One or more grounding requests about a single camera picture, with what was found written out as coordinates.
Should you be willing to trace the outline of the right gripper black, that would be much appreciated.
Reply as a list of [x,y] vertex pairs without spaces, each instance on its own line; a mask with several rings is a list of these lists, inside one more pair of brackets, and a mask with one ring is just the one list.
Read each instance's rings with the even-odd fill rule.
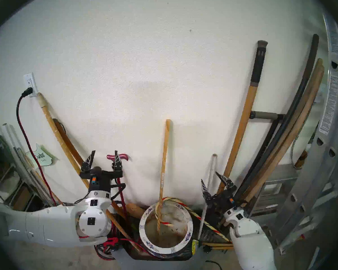
[[241,203],[236,200],[233,193],[237,190],[230,178],[215,172],[220,179],[218,190],[223,190],[219,194],[211,195],[208,188],[201,179],[201,190],[206,204],[208,205],[209,213],[225,213],[228,210],[239,207]]

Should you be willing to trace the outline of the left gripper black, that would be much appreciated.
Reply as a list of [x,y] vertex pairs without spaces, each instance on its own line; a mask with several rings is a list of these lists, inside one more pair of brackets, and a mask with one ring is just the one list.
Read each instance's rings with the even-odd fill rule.
[[100,167],[92,168],[95,152],[96,151],[93,150],[81,165],[80,178],[89,179],[89,192],[93,190],[110,192],[111,188],[119,188],[119,191],[122,191],[123,184],[111,184],[111,180],[123,177],[122,161],[118,151],[115,150],[114,152],[113,171],[105,171]]

